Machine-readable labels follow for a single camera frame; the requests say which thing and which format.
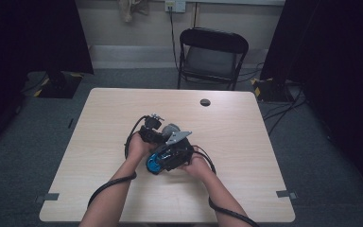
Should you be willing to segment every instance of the forearm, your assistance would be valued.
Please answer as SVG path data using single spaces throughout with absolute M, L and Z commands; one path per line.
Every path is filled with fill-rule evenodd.
M 202 178 L 209 197 L 212 202 L 219 207 L 228 209 L 238 213 L 240 215 L 246 216 L 246 212 L 243 207 L 238 203 L 238 201 L 233 197 L 229 190 L 223 185 L 222 181 L 213 172 L 208 171 Z M 229 215 L 222 214 L 216 211 L 216 218 L 219 226 L 250 226 L 248 223 L 231 217 Z
M 132 175 L 139 159 L 127 159 L 111 180 Z M 112 185 L 99 193 L 87 209 L 79 226 L 116 226 L 125 205 L 130 181 Z

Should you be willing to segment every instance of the table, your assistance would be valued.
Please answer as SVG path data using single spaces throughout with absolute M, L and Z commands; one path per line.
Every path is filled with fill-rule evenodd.
M 211 105 L 200 101 L 207 98 Z M 192 131 L 191 144 L 204 148 L 217 176 L 257 222 L 290 222 L 289 197 L 256 99 L 249 92 L 95 88 L 89 94 L 45 201 L 42 221 L 81 221 L 88 200 L 124 162 L 124 143 L 135 122 L 156 113 L 162 127 Z M 155 176 L 145 162 L 131 182 L 120 221 L 216 222 L 203 184 L 174 169 Z

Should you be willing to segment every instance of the wall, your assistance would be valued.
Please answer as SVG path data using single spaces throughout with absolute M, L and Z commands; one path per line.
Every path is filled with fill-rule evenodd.
M 77 4 L 88 45 L 123 50 L 125 46 L 133 50 L 136 46 L 139 50 L 158 47 L 171 52 L 171 24 L 169 14 L 164 11 L 164 1 L 149 1 L 149 15 L 134 13 L 130 23 L 121 19 L 117 1 L 79 0 Z M 265 59 L 283 6 L 221 3 L 198 3 L 197 6 L 196 16 L 196 3 L 192 2 L 186 3 L 185 13 L 173 13 L 177 49 L 180 33 L 196 22 L 196 26 L 239 33 L 250 43 L 247 61 L 256 63 Z

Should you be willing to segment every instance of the hand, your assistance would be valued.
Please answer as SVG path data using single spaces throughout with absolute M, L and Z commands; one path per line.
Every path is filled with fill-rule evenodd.
M 156 144 L 150 144 L 143 141 L 140 133 L 136 132 L 130 140 L 129 144 L 129 158 L 137 158 L 139 160 L 143 159 L 144 156 L 149 154 L 151 149 L 155 149 L 157 147 Z
M 195 151 L 199 151 L 197 146 L 193 146 Z M 208 166 L 204 157 L 199 154 L 194 153 L 191 157 L 189 165 L 180 166 L 179 169 L 186 171 L 189 175 L 203 180 L 206 174 L 212 173 L 211 168 Z

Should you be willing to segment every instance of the person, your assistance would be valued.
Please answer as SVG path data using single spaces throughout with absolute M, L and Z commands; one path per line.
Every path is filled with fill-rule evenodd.
M 144 142 L 139 133 L 135 133 L 130 140 L 128 158 L 114 173 L 111 180 L 132 175 L 143 158 L 155 147 L 156 146 L 153 144 Z M 192 177 L 202 181 L 214 204 L 238 214 L 247 215 L 238 201 L 223 185 L 202 156 L 193 154 L 191 163 L 189 165 L 180 166 L 179 169 L 184 170 Z M 117 226 L 129 192 L 130 182 L 131 181 L 118 183 L 101 191 L 91 202 L 79 226 Z M 250 226 L 240 219 L 233 218 L 217 211 L 216 218 L 218 225 L 221 227 Z

